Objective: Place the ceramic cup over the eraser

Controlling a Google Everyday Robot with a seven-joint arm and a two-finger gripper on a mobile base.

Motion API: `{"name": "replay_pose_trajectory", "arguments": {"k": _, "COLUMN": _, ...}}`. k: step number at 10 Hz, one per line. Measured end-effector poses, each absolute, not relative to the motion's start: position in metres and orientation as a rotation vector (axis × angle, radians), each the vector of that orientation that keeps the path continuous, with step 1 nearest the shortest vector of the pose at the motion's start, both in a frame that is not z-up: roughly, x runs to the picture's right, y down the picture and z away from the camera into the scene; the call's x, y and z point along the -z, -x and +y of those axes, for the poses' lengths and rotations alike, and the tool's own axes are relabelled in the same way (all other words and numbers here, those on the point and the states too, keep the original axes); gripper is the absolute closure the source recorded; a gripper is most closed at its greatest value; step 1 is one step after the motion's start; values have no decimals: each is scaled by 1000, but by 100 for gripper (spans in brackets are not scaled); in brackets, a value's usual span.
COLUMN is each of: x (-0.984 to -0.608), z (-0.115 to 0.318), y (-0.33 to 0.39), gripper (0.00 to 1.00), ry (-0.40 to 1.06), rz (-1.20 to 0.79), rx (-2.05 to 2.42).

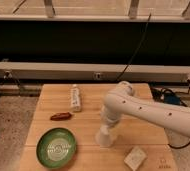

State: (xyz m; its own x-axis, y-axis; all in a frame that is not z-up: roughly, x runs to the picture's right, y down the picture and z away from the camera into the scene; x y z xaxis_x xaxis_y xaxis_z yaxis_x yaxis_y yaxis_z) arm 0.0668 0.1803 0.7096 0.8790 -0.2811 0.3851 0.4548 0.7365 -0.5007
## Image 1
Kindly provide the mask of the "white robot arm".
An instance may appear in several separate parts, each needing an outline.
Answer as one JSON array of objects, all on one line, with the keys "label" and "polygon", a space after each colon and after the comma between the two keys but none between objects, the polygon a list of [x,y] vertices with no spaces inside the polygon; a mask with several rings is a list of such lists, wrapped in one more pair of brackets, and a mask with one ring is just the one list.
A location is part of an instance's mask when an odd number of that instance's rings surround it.
[{"label": "white robot arm", "polygon": [[114,127],[126,114],[190,137],[189,107],[143,100],[134,93],[133,85],[127,81],[109,90],[103,100],[102,122]]}]

